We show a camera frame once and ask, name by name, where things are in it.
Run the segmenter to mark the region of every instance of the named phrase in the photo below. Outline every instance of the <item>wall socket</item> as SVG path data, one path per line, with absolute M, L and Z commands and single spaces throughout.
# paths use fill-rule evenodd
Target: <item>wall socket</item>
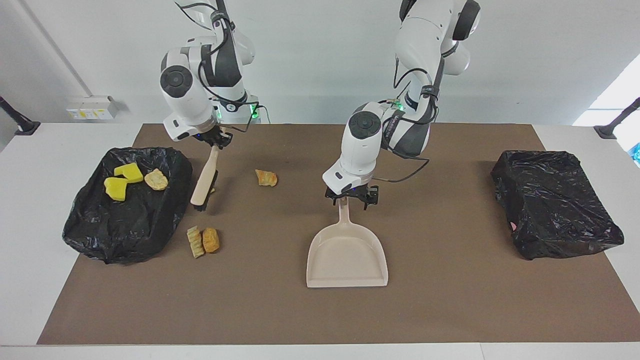
M 118 108 L 111 96 L 91 96 L 73 99 L 67 113 L 74 120 L 113 120 Z

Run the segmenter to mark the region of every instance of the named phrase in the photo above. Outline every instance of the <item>pastry piece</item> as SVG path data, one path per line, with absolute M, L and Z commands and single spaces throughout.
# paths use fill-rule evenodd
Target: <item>pastry piece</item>
M 258 185 L 274 187 L 278 183 L 278 176 L 274 172 L 255 169 Z
M 136 163 L 130 163 L 122 165 L 121 167 L 116 167 L 115 169 L 113 169 L 113 175 L 124 176 L 129 184 L 139 183 L 140 181 L 144 180 L 142 172 L 140 171 L 140 168 Z
M 202 231 L 202 245 L 206 252 L 214 252 L 220 248 L 220 238 L 214 228 L 208 227 Z
M 187 237 L 189 238 L 189 244 L 191 245 L 191 252 L 194 258 L 199 258 L 204 255 L 204 248 L 202 247 L 202 235 L 197 226 L 187 230 Z
M 113 200 L 124 201 L 127 195 L 127 180 L 121 177 L 107 177 L 104 180 L 104 192 Z
M 145 183 L 147 183 L 151 189 L 161 191 L 169 185 L 169 180 L 167 180 L 166 176 L 157 168 L 145 175 Z

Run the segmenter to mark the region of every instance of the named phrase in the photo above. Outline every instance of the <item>crumpled plastic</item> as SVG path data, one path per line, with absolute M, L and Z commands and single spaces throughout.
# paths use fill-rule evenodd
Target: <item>crumpled plastic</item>
M 491 175 L 525 259 L 591 255 L 624 243 L 573 154 L 505 151 Z
M 160 169 L 169 185 L 155 191 L 145 182 L 128 184 L 125 201 L 111 200 L 104 180 L 114 168 L 133 162 L 143 174 Z M 148 260 L 162 251 L 184 216 L 192 171 L 189 160 L 173 148 L 109 150 L 76 195 L 62 234 L 65 243 L 106 264 Z

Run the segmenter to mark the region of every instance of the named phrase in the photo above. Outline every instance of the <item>window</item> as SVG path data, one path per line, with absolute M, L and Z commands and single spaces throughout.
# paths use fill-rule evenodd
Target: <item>window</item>
M 598 96 L 573 125 L 607 125 L 638 97 L 640 97 L 640 55 Z M 617 126 L 614 134 L 618 137 L 618 143 L 622 149 L 627 152 L 640 143 L 640 110 L 633 112 Z

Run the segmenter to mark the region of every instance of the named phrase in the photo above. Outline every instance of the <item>bread piece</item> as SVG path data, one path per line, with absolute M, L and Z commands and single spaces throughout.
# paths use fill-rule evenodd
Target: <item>bread piece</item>
M 214 228 L 208 227 L 202 231 L 202 245 L 206 252 L 214 252 L 220 248 L 220 238 Z
M 278 176 L 274 172 L 255 169 L 258 185 L 274 187 L 278 183 Z
M 202 247 L 202 235 L 197 226 L 187 230 L 187 237 L 189 238 L 189 244 L 191 245 L 191 252 L 194 258 L 199 258 L 204 255 L 204 248 Z
M 167 180 L 166 176 L 157 168 L 145 175 L 145 183 L 153 190 L 162 191 L 169 185 L 169 180 Z

